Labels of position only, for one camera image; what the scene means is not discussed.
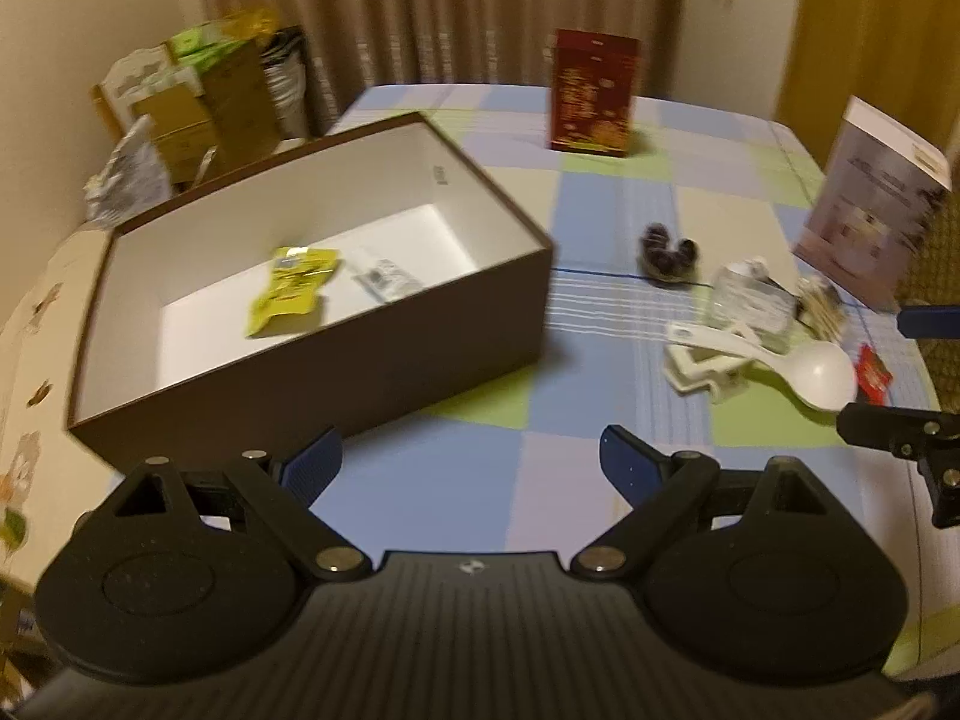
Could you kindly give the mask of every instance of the wall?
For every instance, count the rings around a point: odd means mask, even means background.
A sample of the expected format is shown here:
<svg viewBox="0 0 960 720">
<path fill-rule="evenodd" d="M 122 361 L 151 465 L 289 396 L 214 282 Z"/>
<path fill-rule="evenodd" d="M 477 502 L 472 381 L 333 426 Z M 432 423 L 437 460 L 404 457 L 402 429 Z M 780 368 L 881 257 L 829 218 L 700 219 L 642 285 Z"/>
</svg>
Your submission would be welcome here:
<svg viewBox="0 0 960 720">
<path fill-rule="evenodd" d="M 798 0 L 683 0 L 671 98 L 771 119 Z"/>
<path fill-rule="evenodd" d="M 83 220 L 112 143 L 89 89 L 184 25 L 182 0 L 0 0 L 0 324 Z"/>
</svg>

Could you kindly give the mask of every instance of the plaid tablecloth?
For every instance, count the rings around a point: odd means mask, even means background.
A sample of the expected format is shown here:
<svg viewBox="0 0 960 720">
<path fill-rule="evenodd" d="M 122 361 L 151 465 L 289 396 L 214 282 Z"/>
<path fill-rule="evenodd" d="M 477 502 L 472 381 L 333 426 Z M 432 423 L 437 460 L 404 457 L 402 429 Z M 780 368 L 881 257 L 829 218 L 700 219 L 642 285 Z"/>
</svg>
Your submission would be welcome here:
<svg viewBox="0 0 960 720">
<path fill-rule="evenodd" d="M 693 238 L 702 266 L 757 254 L 790 284 L 806 266 L 790 248 L 823 180 L 781 124 L 636 98 L 640 155 L 544 147 L 546 89 L 376 87 L 338 130 L 410 110 L 482 165 L 558 244 L 539 365 L 480 386 L 347 444 L 344 469 L 314 511 L 379 560 L 385 550 L 556 550 L 567 562 L 627 512 L 600 471 L 598 440 L 619 422 L 664 452 L 694 447 L 721 464 L 761 469 L 803 459 L 867 528 L 910 589 L 893 671 L 960 641 L 960 549 L 934 530 L 911 466 L 843 444 L 832 419 L 803 408 L 772 375 L 714 405 L 680 397 L 664 363 L 664 324 L 694 319 L 707 288 L 665 289 L 637 274 L 637 238 L 652 221 Z M 913 341 L 895 318 L 845 293 L 851 355 L 870 341 L 894 374 L 895 406 L 935 407 Z"/>
</svg>

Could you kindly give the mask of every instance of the dark red package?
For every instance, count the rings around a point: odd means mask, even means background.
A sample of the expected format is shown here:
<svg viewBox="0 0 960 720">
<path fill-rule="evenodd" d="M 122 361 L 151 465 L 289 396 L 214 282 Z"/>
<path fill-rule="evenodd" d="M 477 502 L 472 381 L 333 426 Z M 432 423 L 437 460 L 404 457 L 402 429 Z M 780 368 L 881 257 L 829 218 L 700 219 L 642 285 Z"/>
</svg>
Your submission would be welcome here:
<svg viewBox="0 0 960 720">
<path fill-rule="evenodd" d="M 558 29 L 550 92 L 550 148 L 622 157 L 640 41 Z"/>
<path fill-rule="evenodd" d="M 894 374 L 888 370 L 872 346 L 864 343 L 860 347 L 860 360 L 856 364 L 856 384 L 867 396 L 867 401 L 875 406 L 886 405 L 887 388 L 894 380 Z"/>
</svg>

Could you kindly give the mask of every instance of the checkered tablecloth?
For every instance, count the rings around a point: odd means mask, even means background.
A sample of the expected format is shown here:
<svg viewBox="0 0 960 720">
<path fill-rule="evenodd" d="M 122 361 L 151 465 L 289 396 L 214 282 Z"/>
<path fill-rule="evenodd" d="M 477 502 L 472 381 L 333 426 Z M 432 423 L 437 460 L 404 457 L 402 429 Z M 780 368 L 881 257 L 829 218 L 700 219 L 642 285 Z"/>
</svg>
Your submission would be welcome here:
<svg viewBox="0 0 960 720">
<path fill-rule="evenodd" d="M 790 253 L 823 180 L 781 124 L 636 98 L 640 154 L 565 154 L 544 146 L 547 90 L 481 85 L 368 89 L 338 130 L 421 110 L 482 165 L 558 244 L 539 365 L 347 443 L 344 469 L 313 510 L 379 560 L 385 550 L 574 552 L 629 509 L 600 471 L 598 440 L 623 424 L 664 452 L 694 447 L 761 469 L 803 459 L 867 528 L 910 589 L 891 669 L 960 641 L 960 549 L 929 525 L 923 480 L 902 461 L 843 444 L 832 419 L 803 408 L 772 375 L 715 405 L 666 382 L 664 325 L 698 316 L 707 288 L 638 276 L 652 221 L 690 237 L 702 265 L 762 254 L 789 283 Z M 895 318 L 845 293 L 854 354 L 870 341 L 894 373 L 891 404 L 936 402 Z"/>
</svg>

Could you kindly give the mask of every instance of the yellow package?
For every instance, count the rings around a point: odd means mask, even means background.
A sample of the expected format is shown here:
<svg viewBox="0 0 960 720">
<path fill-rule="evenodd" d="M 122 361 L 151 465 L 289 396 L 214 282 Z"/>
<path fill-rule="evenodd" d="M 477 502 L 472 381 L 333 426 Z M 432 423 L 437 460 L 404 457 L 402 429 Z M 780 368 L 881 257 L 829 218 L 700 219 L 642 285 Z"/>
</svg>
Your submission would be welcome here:
<svg viewBox="0 0 960 720">
<path fill-rule="evenodd" d="M 332 248 L 280 247 L 274 252 L 270 286 L 253 301 L 247 336 L 259 333 L 272 317 L 309 314 L 317 306 L 317 290 L 337 269 Z"/>
</svg>

